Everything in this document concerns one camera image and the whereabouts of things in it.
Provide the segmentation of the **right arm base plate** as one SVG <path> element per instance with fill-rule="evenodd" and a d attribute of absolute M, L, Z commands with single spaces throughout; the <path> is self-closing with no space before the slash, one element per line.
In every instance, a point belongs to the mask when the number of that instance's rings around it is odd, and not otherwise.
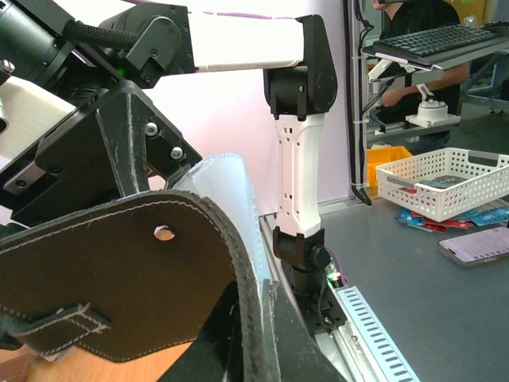
<path fill-rule="evenodd" d="M 346 313 L 334 293 L 344 281 L 333 260 L 319 271 L 299 271 L 285 262 L 282 269 L 310 335 L 330 333 L 346 323 Z"/>

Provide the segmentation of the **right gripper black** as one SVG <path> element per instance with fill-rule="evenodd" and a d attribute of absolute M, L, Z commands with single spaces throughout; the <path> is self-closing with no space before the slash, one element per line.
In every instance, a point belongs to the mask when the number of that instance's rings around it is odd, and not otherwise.
<path fill-rule="evenodd" d="M 1 203 L 36 226 L 148 191 L 152 173 L 174 185 L 202 159 L 141 88 L 122 81 L 2 171 Z"/>

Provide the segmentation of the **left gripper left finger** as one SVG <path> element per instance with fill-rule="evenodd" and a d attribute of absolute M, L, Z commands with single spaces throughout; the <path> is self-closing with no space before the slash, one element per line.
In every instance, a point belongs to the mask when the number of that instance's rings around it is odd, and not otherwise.
<path fill-rule="evenodd" d="M 243 380 L 242 330 L 236 282 L 227 285 L 194 342 L 159 380 L 164 382 Z"/>

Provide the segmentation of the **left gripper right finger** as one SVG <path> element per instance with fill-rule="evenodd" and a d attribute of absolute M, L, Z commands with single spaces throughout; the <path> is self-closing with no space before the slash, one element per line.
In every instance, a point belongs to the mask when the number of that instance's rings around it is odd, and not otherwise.
<path fill-rule="evenodd" d="M 262 287 L 262 352 L 264 381 L 344 381 L 298 317 L 278 282 Z"/>

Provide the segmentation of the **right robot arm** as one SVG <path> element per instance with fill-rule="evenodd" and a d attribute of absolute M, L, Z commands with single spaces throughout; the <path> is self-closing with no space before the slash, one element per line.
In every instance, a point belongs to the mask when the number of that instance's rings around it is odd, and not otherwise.
<path fill-rule="evenodd" d="M 226 232 L 178 189 L 206 162 L 146 90 L 170 76 L 178 116 L 203 111 L 213 144 L 243 122 L 235 112 L 218 128 L 212 110 L 260 90 L 254 103 L 267 102 L 311 165 L 297 129 L 323 119 L 337 82 L 317 15 L 205 19 L 199 29 L 184 7 L 147 3 L 93 29 L 52 1 L 2 2 L 1 55 L 19 67 L 3 83 L 37 85 L 65 108 L 1 172 L 1 201 L 25 225 L 1 241 L 5 310 L 197 309 L 234 280 Z"/>

